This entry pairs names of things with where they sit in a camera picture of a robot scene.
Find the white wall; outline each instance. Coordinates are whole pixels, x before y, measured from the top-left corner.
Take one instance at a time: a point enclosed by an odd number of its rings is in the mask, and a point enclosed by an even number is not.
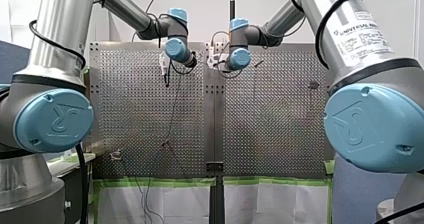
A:
[[[145,9],[150,0],[133,0]],[[288,0],[236,0],[236,16],[248,18],[252,24],[267,22]],[[381,26],[397,53],[417,56],[417,0],[365,0],[368,9]],[[171,7],[185,8],[189,15],[189,40],[208,41],[218,30],[228,30],[229,0],[156,0],[150,12],[160,14]],[[133,29],[112,17],[111,40],[130,41]],[[313,43],[314,35],[309,25],[287,38],[286,43]]]

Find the pegboard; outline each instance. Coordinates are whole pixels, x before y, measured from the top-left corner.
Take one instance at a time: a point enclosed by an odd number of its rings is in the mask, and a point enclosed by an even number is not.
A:
[[[169,88],[157,45],[91,45],[95,178],[204,177],[210,161],[223,161],[228,176],[325,176],[323,161],[333,153],[322,121],[326,71],[313,45],[250,48],[252,63],[263,63],[231,80],[204,65],[207,44],[189,45],[199,64],[187,76],[173,72]],[[161,147],[171,119],[172,151]],[[122,161],[112,161],[118,149]]]
[[[171,70],[166,87],[159,66],[163,49],[157,45],[91,45],[91,99],[96,112],[92,148],[99,155],[96,178],[205,176],[201,63],[206,56],[204,44],[190,44],[190,48],[200,64],[185,76]],[[172,149],[162,146],[166,140]],[[117,150],[121,161],[111,159]]]
[[[225,175],[324,177],[323,161],[332,156],[322,119],[326,69],[313,45],[255,48],[252,55],[252,63],[263,63],[226,81]]]

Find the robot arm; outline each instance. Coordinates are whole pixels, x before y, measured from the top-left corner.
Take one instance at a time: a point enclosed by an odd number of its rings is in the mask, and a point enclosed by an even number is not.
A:
[[[102,0],[141,39],[168,37],[165,52],[187,67],[196,58],[187,47],[187,14],[171,9],[151,18],[131,0]],[[51,43],[83,54],[93,0],[42,0],[28,65],[0,88],[0,152],[61,152],[79,143],[91,129],[93,110],[82,94],[85,60]]]
[[[334,76],[324,127],[335,150],[368,171],[424,169],[424,72],[395,54],[362,0],[292,0],[261,28],[233,20],[225,69],[249,65],[248,45],[278,45],[302,12]]]
[[[167,14],[152,18],[131,0],[104,0],[101,4],[134,28],[140,39],[168,37],[165,52],[169,58],[186,67],[196,66],[197,60],[187,47],[188,29],[185,10],[171,8]]]

